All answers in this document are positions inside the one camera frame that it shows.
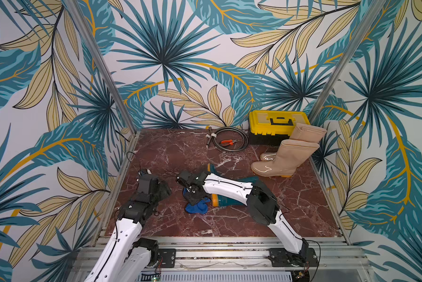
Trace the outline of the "blue grey cloth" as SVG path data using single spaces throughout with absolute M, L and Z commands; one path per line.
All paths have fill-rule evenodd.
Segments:
M 208 203 L 211 202 L 209 194 L 202 192 L 193 191 L 190 189 L 183 189 L 183 196 L 188 201 L 185 207 L 185 211 L 189 214 L 201 214 L 207 213 L 209 207 Z

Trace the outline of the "beige boot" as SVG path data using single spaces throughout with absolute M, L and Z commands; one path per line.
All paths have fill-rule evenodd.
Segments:
M 318 148 L 319 142 L 327 131 L 318 126 L 299 123 L 292 135 L 281 141 L 276 153 L 263 153 L 262 161 L 273 161 L 276 157 L 297 165 L 306 161 Z
M 258 161 L 251 165 L 252 171 L 263 177 L 291 177 L 318 148 L 318 143 L 286 139 L 272 161 Z

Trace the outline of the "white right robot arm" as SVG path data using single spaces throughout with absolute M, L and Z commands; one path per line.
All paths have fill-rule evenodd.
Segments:
M 250 216 L 257 223 L 267 226 L 291 256 L 303 262 L 307 260 L 309 243 L 287 222 L 277 198 L 263 182 L 239 182 L 211 172 L 192 174 L 187 171 L 179 173 L 176 181 L 185 188 L 184 197 L 191 205 L 211 195 L 244 204 Z

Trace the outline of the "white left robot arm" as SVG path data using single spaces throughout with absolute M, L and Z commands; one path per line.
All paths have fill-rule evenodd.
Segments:
M 134 282 L 146 267 L 159 265 L 158 242 L 140 234 L 159 203 L 171 193 L 159 176 L 147 169 L 139 171 L 136 192 L 120 207 L 112 236 L 86 277 L 87 282 Z

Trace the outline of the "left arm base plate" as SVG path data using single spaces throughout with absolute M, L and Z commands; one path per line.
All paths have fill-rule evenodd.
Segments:
M 134 248 L 125 261 L 131 269 L 174 268 L 176 249 L 148 250 L 144 247 Z

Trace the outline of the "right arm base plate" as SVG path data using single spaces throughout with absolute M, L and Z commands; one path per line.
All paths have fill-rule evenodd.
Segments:
M 268 249 L 268 259 L 272 267 L 317 267 L 319 264 L 318 256 L 313 248 L 300 251 L 294 254 L 286 249 L 271 248 Z

